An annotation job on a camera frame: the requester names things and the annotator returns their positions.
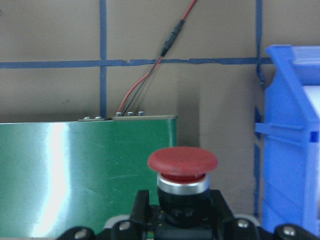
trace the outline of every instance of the screw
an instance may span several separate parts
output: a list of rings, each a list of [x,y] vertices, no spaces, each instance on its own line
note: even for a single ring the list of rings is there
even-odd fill
[[[119,226],[119,230],[120,231],[125,231],[125,230],[128,230],[129,228],[130,228],[130,222],[129,221],[124,221]]]
[[[85,236],[87,236],[88,230],[85,228],[82,228],[80,231],[77,231],[74,234],[74,239],[83,239]]]
[[[240,227],[240,228],[246,229],[247,227],[249,227],[249,222],[245,219],[239,219],[237,224],[238,224],[238,227]]]
[[[283,228],[283,233],[287,236],[295,236],[296,230],[292,226],[285,226]]]

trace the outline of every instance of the blue container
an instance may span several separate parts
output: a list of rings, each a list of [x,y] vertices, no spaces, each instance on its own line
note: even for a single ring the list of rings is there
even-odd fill
[[[256,124],[264,134],[262,226],[273,232],[293,223],[319,235],[320,46],[266,51],[277,72],[265,91],[264,123]]]

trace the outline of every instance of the red wire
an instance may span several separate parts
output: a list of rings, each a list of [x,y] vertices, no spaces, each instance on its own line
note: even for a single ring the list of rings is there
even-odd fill
[[[181,20],[185,20],[188,16],[188,14],[190,13],[191,9],[194,7],[194,5],[196,4],[197,0],[193,0],[192,3],[190,4],[188,10],[185,12],[185,14],[183,15]]]
[[[158,65],[160,64],[162,58],[163,58],[163,56],[161,56],[161,57],[158,59],[158,61],[157,61],[157,62],[155,63],[155,65],[154,65],[153,70],[155,70],[155,69],[158,67]],[[144,75],[144,76],[143,76],[139,81],[137,81],[137,82],[130,88],[130,90],[126,93],[126,95],[125,95],[124,98],[122,99],[122,102],[121,102],[121,104],[120,104],[120,106],[119,106],[119,108],[118,108],[118,110],[117,110],[118,113],[121,113],[121,111],[122,111],[122,109],[123,109],[123,107],[124,107],[124,105],[125,105],[128,97],[129,97],[129,95],[133,92],[133,90],[136,89],[136,87],[137,87],[140,83],[142,83],[142,82],[149,76],[149,74],[150,74],[150,72],[148,72],[146,75]]]

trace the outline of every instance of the red button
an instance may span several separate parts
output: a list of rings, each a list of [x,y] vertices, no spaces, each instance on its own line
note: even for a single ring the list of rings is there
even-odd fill
[[[198,147],[175,146],[155,151],[148,159],[148,166],[174,182],[192,182],[215,169],[218,160],[211,152]]]

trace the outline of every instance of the metal plate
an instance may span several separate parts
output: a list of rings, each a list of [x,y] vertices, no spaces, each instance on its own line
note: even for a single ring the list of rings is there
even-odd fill
[[[98,233],[141,189],[157,204],[147,159],[175,145],[174,118],[0,124],[0,237]]]

